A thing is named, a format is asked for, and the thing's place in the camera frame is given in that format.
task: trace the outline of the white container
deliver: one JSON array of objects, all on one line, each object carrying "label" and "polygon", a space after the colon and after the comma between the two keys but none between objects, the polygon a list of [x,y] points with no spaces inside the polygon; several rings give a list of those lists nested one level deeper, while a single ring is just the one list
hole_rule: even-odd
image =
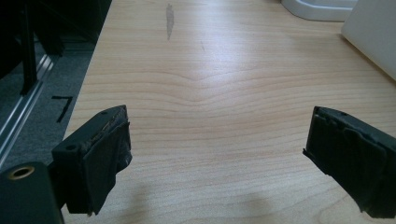
[{"label": "white container", "polygon": [[345,21],[358,0],[282,0],[293,15],[311,21]]},{"label": "white container", "polygon": [[343,28],[343,36],[396,79],[396,1],[360,0]]}]

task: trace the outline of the wood grain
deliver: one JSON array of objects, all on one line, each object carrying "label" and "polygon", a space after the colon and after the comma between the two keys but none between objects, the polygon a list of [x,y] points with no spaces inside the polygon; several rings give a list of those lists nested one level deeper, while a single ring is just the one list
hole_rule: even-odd
[{"label": "wood grain", "polygon": [[396,136],[396,83],[342,24],[277,0],[114,0],[66,135],[126,104],[134,158],[98,216],[66,223],[394,223],[302,154],[314,105]]}]

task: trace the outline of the screw hole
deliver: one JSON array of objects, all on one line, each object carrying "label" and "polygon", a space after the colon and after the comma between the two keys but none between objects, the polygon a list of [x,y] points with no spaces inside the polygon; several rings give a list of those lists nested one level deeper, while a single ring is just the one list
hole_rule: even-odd
[{"label": "screw hole", "polygon": [[35,167],[33,166],[25,166],[22,168],[19,168],[13,172],[11,172],[8,176],[9,179],[11,180],[18,180],[18,179],[23,179],[26,176],[30,175],[32,172],[35,171]]},{"label": "screw hole", "polygon": [[70,145],[66,147],[66,150],[73,150],[76,149],[76,145]]}]

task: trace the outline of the gray carpet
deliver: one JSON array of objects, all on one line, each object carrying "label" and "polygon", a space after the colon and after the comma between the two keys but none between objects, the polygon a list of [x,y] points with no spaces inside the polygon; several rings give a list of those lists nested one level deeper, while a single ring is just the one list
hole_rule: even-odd
[{"label": "gray carpet", "polygon": [[[93,45],[89,43],[69,41],[63,57],[57,60],[44,82],[35,107],[1,167],[2,171],[28,161],[51,162],[50,151],[63,140],[92,52]],[[21,90],[20,78],[12,81],[14,83],[8,81],[7,85],[3,85],[10,90],[6,90],[9,92],[8,98],[3,97],[0,120],[6,119],[5,114],[15,104],[16,93]]]}]

